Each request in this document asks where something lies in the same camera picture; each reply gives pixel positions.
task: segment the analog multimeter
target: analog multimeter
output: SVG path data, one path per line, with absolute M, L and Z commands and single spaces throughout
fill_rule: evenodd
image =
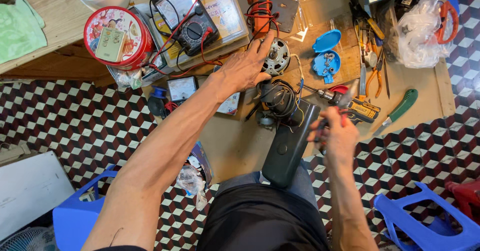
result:
M 177 40 L 188 56 L 195 56 L 200 51 L 201 41 L 207 29 L 211 29 L 204 40 L 204 47 L 218 39 L 219 30 L 208 15 L 200 0 L 153 0 L 166 25 L 173 32 L 185 16 L 187 19 L 177 30 L 172 39 Z

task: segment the green utility knife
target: green utility knife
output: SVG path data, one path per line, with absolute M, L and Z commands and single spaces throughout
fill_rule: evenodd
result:
M 390 126 L 393 122 L 395 122 L 398 118 L 400 118 L 407 110 L 409 110 L 412 105 L 417 101 L 417 97 L 419 96 L 419 93 L 416 89 L 409 89 L 405 92 L 405 95 L 403 96 L 403 100 L 400 102 L 400 104 L 391 112 L 388 114 L 387 120 L 385 120 L 381 126 L 375 131 L 373 134 L 374 137 L 380 135 L 380 133 L 385 130 L 388 126 Z

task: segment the jeans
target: jeans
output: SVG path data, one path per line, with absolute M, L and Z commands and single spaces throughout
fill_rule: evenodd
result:
M 260 171 L 239 175 L 221 182 L 220 186 L 218 187 L 216 196 L 231 187 L 255 183 L 260 183 Z M 310 181 L 310 176 L 308 175 L 307 169 L 305 168 L 305 164 L 303 161 L 301 161 L 299 166 L 297 167 L 295 176 L 293 177 L 292 184 L 286 191 L 300 196 L 303 199 L 306 199 L 318 210 L 314 188 L 311 184 L 312 181 Z

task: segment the blue wire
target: blue wire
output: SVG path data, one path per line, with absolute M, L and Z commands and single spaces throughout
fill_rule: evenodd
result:
M 300 105 L 300 100 L 301 100 L 301 97 L 302 97 L 302 93 L 301 91 L 303 90 L 303 79 L 300 79 L 300 91 L 298 93 L 298 97 L 299 97 L 299 100 L 297 102 L 298 105 Z M 295 108 L 295 110 L 293 111 L 293 113 L 290 115 L 290 117 L 293 116 L 293 114 L 297 111 L 298 109 L 298 106 Z

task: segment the checkered tile floor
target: checkered tile floor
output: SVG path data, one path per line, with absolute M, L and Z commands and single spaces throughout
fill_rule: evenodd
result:
M 421 181 L 454 203 L 446 181 L 471 181 L 480 175 L 480 0 L 460 1 L 459 32 L 447 59 L 456 113 L 358 143 L 354 177 L 363 209 L 377 243 L 386 238 L 375 195 L 397 199 L 418 190 Z M 87 82 L 34 81 L 0 86 L 0 147 L 27 144 L 40 152 L 53 150 L 77 188 L 110 164 L 120 169 L 157 126 L 141 91 L 95 88 Z M 322 156 L 305 158 L 320 214 L 332 228 L 331 193 Z M 110 180 L 100 183 L 106 193 Z M 218 185 L 207 192 L 211 203 Z M 195 209 L 194 197 L 172 184 L 159 210 L 158 250 L 194 249 L 209 205 Z M 435 206 L 413 205 L 409 212 L 424 224 Z

